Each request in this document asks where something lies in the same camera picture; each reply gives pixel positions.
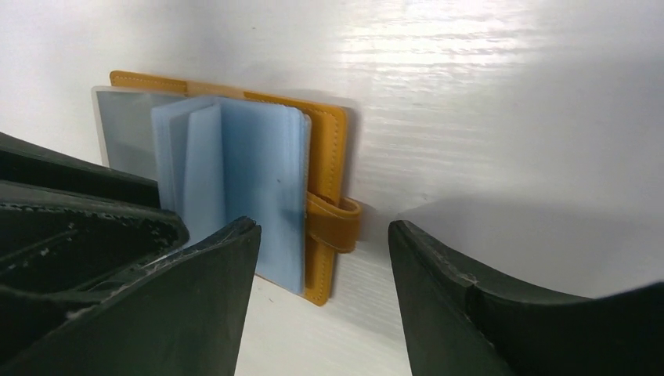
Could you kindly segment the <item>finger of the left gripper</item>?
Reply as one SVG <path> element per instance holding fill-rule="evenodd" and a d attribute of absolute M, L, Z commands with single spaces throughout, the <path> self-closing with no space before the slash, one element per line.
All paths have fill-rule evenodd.
<path fill-rule="evenodd" d="M 154 181 L 2 134 L 2 358 L 97 304 L 116 273 L 188 239 Z"/>

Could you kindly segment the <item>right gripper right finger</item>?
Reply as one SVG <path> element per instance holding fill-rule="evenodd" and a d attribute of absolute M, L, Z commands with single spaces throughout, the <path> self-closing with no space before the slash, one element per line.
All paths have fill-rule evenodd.
<path fill-rule="evenodd" d="M 662 283 L 603 298 L 552 291 L 402 220 L 388 246 L 415 375 L 663 372 Z"/>

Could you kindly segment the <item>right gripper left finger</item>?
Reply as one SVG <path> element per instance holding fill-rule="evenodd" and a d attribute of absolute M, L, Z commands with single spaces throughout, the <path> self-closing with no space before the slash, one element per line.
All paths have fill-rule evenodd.
<path fill-rule="evenodd" d="M 241 217 L 86 290 L 2 287 L 2 374 L 233 374 L 260 241 Z"/>

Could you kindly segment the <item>yellow leather card holder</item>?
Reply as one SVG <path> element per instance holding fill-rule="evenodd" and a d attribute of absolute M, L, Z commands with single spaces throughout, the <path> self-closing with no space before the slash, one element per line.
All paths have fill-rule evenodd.
<path fill-rule="evenodd" d="M 192 242 L 247 216 L 262 228 L 256 273 L 327 303 L 362 214 L 342 194 L 342 107 L 120 70 L 92 103 L 103 163 L 156 181 Z"/>

